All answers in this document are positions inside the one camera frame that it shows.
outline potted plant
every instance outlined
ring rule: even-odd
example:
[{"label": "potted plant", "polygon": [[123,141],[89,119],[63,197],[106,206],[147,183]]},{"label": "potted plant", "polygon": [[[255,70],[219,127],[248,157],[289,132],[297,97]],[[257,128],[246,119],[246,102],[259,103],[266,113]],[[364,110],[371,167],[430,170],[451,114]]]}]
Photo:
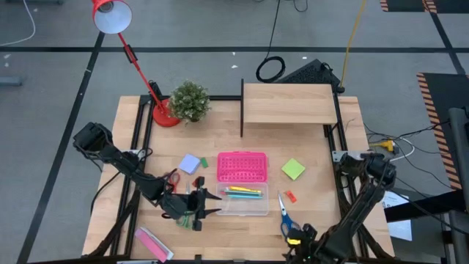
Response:
[{"label": "potted plant", "polygon": [[171,93],[168,107],[171,116],[185,120],[187,124],[204,118],[210,109],[209,104],[207,89],[192,81],[185,81]]}]

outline orange eraser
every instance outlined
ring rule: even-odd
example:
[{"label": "orange eraser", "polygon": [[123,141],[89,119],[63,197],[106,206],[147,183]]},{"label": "orange eraser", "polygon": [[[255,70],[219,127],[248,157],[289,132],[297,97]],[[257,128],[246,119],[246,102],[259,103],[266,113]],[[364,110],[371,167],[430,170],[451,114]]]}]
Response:
[{"label": "orange eraser", "polygon": [[290,201],[296,202],[296,197],[295,197],[295,195],[293,195],[293,193],[291,191],[287,191],[286,194],[287,194],[288,198],[290,198]]}]

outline green block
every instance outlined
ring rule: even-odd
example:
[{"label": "green block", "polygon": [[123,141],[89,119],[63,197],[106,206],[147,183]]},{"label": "green block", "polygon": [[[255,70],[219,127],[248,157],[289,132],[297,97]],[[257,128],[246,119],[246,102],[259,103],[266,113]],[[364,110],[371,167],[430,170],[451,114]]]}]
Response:
[{"label": "green block", "polygon": [[296,180],[302,172],[304,172],[305,167],[301,165],[298,161],[294,158],[291,158],[282,168],[288,177],[292,178],[292,180]]},{"label": "green block", "polygon": [[202,166],[204,168],[207,168],[208,167],[208,163],[207,163],[207,160],[205,158],[201,158],[200,159],[200,163],[202,163]]}]

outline red lamp base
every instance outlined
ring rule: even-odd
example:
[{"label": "red lamp base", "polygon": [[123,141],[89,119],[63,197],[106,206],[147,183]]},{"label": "red lamp base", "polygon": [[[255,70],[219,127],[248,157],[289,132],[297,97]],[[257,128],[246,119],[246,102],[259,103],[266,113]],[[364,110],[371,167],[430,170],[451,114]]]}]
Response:
[{"label": "red lamp base", "polygon": [[165,99],[161,101],[160,107],[155,107],[153,109],[153,120],[162,127],[169,128],[171,126],[175,126],[181,122],[181,120],[177,119],[176,117],[169,117],[167,113],[169,113],[168,108],[166,105],[168,104],[169,100]]}]

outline desk lamp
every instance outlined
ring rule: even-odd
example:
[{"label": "desk lamp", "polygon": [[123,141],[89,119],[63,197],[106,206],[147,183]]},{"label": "desk lamp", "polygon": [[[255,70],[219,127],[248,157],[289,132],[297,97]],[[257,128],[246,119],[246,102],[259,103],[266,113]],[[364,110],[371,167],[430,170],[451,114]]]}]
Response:
[{"label": "desk lamp", "polygon": [[119,35],[119,39],[124,45],[125,55],[129,62],[135,66],[141,78],[144,80],[145,85],[147,85],[149,93],[155,100],[156,107],[153,110],[153,119],[155,122],[163,127],[177,125],[180,120],[169,116],[169,109],[167,108],[169,99],[160,100],[158,98],[160,95],[158,85],[153,82],[152,85],[155,86],[150,86],[145,75],[140,69],[137,62],[138,59],[133,52],[132,47],[125,42],[124,37],[122,36],[122,32],[129,27],[130,22],[132,21],[132,10],[128,4],[123,0],[92,0],[92,2],[92,16],[96,27],[103,33]]}]

